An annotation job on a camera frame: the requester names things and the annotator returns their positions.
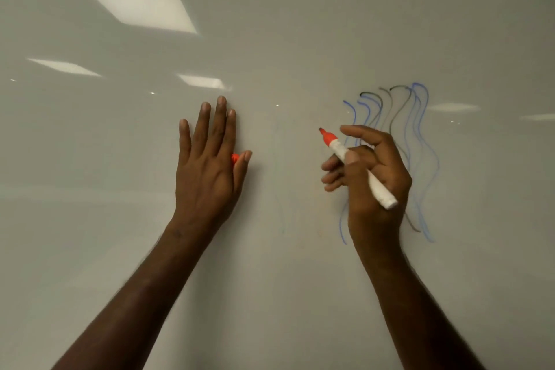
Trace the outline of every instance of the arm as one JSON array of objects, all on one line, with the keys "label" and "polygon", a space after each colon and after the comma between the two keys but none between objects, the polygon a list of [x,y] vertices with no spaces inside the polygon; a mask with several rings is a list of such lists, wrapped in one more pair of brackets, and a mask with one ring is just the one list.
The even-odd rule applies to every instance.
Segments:
[{"label": "arm", "polygon": [[[391,135],[365,126],[342,126],[345,135],[374,146],[359,146],[345,158],[322,165],[327,191],[349,188],[349,231],[370,277],[399,358],[406,370],[483,370],[426,287],[412,271],[399,242],[399,228],[412,180]],[[383,209],[372,196],[367,169],[395,195],[399,205]]]},{"label": "arm", "polygon": [[55,364],[53,370],[137,370],[185,282],[235,206],[251,152],[235,166],[235,111],[218,98],[209,134],[210,104],[201,107],[191,143],[179,123],[176,208],[160,240],[127,283]]}]

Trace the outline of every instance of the hand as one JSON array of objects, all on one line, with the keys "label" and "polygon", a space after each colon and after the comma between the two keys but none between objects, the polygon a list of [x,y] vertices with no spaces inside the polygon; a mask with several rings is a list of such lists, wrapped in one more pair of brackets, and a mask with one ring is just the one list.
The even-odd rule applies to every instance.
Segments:
[{"label": "hand", "polygon": [[[343,125],[341,132],[361,138],[374,149],[361,145],[351,148],[343,165],[332,155],[322,164],[328,173],[322,178],[325,190],[349,187],[349,230],[353,242],[365,241],[399,246],[399,227],[405,212],[412,179],[390,134],[366,126]],[[386,211],[374,198],[368,184],[368,171],[387,187],[399,204]]]},{"label": "hand", "polygon": [[192,232],[211,240],[239,199],[252,152],[243,152],[233,166],[236,113],[227,113],[225,97],[218,98],[210,132],[209,121],[210,104],[205,102],[192,142],[189,123],[185,119],[179,122],[176,206],[168,227],[180,236]]}]

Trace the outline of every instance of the marker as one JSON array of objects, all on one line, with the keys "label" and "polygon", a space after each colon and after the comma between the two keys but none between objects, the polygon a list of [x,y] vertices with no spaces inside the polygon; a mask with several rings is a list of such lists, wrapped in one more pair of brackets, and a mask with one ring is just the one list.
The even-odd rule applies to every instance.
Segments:
[{"label": "marker", "polygon": [[[347,154],[349,149],[346,148],[339,139],[337,139],[336,135],[326,132],[322,128],[319,128],[319,130],[323,136],[323,142],[331,148],[342,163],[345,163],[345,154]],[[370,172],[370,170],[368,170],[368,183],[372,194],[385,209],[390,210],[398,204],[397,199],[395,199],[387,187],[385,187],[384,184]]]}]

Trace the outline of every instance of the wavy line drawing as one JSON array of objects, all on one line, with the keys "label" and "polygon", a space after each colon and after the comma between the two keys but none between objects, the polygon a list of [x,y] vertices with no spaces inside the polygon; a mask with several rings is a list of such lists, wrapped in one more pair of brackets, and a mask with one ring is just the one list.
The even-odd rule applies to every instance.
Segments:
[{"label": "wavy line drawing", "polygon": [[[400,89],[403,89],[408,93],[407,97],[395,96],[397,93],[400,94],[400,92],[396,91]],[[403,162],[405,163],[409,173],[411,173],[413,182],[415,183],[413,185],[413,190],[409,195],[409,203],[413,204],[414,210],[416,211],[416,217],[411,219],[409,212],[405,212],[406,221],[414,231],[423,233],[427,241],[433,242],[434,239],[430,234],[430,230],[422,213],[421,207],[426,198],[427,192],[440,171],[439,156],[426,141],[421,131],[421,125],[424,115],[426,114],[430,93],[428,88],[419,82],[413,82],[410,86],[396,85],[389,89],[379,87],[378,91],[381,95],[376,92],[363,91],[359,94],[356,103],[351,104],[345,100],[343,100],[343,103],[350,106],[353,110],[353,124],[357,123],[355,105],[360,105],[367,111],[366,118],[362,124],[377,128],[379,130],[386,129],[393,135],[395,145],[399,149]],[[371,108],[369,105],[370,103],[375,104],[377,107],[377,113],[374,114],[373,117],[372,114],[376,111],[376,109],[373,107]],[[399,125],[401,129],[400,132],[394,129],[394,127],[399,128]],[[360,140],[356,139],[354,146],[359,145]],[[423,175],[422,168],[424,166],[432,167],[432,172],[428,175],[428,177],[426,177],[426,173]],[[347,243],[343,236],[342,221],[343,215],[347,211],[347,208],[348,202],[346,202],[343,206],[339,219],[339,232],[341,240],[344,244]],[[418,222],[419,228],[415,225],[415,219],[416,222]]]},{"label": "wavy line drawing", "polygon": [[[352,108],[352,113],[353,113],[352,124],[354,125],[356,123],[356,108],[353,107],[353,105],[349,101],[343,100],[343,103],[345,103],[347,106]],[[349,140],[349,138],[350,136],[347,136],[345,138],[345,142],[343,143],[345,146],[347,146],[347,141]],[[344,245],[347,245],[347,242],[345,241],[345,238],[343,236],[343,226],[341,225],[341,221],[343,220],[343,215],[345,214],[345,211],[347,211],[348,206],[349,206],[349,200],[347,199],[345,201],[345,204],[343,205],[343,209],[341,210],[341,213],[339,214],[339,235],[341,236],[341,240],[343,241]]]}]

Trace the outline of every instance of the right hand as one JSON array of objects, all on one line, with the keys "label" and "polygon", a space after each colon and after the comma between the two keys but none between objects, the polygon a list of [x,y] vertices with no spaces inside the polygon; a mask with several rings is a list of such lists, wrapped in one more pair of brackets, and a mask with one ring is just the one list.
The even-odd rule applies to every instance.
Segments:
[{"label": "right hand", "polygon": [[[325,190],[332,192],[340,186],[349,188],[349,231],[353,242],[383,243],[399,247],[399,227],[408,201],[412,178],[390,134],[361,125],[343,125],[342,133],[360,138],[374,146],[351,148],[345,165],[332,155],[322,164],[328,171],[322,178]],[[381,181],[399,204],[386,211],[374,198],[368,184],[368,171]]]}]

